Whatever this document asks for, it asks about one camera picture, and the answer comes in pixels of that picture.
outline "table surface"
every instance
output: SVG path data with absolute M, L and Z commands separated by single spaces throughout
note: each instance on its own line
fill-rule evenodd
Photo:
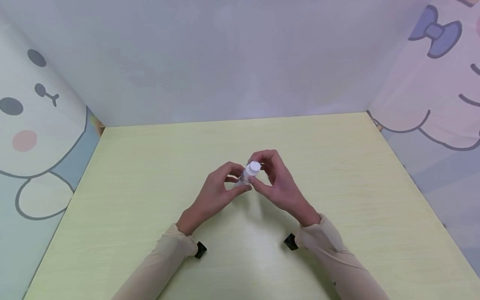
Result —
M 263 149 L 391 299 L 478 299 L 480 280 L 366 113 L 107 128 L 25 299 L 110 299 L 209 172 Z M 208 251 L 160 299 L 336 299 L 310 253 L 282 243 L 297 226 L 240 196 L 194 233 Z

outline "small plastic bottle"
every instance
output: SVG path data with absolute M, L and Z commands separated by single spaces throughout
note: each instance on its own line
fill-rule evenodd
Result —
M 258 172 L 260 171 L 260 163 L 258 161 L 253 161 L 247 165 L 245 170 L 243 170 L 242 175 L 239 178 L 239 181 L 235 183 L 235 186 L 250 184 L 248 181 L 248 177 L 250 176 L 257 176 Z

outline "beige sleeve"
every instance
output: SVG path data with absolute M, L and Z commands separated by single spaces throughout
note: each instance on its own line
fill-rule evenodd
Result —
M 172 224 L 112 300 L 157 299 L 183 260 L 197 251 L 192 237 L 185 236 Z
M 345 247 L 332 222 L 320 216 L 320 224 L 299 229 L 297 246 L 307 248 L 317 257 L 342 300 L 388 300 L 375 278 Z

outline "bottle cap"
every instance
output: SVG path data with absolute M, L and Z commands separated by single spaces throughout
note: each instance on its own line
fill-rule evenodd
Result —
M 258 161 L 253 161 L 247 165 L 245 168 L 250 176 L 257 176 L 258 172 L 260 171 L 261 165 Z

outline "bow tie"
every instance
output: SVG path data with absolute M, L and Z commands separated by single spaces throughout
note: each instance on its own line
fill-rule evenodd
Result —
M 437 9 L 433 5 L 428 5 L 408 38 L 410 41 L 416 41 L 424 37 L 432 39 L 432 44 L 427 54 L 432 59 L 437 59 L 447 54 L 462 35 L 462 24 L 460 21 L 453 21 L 446 25 L 440 25 L 437 21 Z

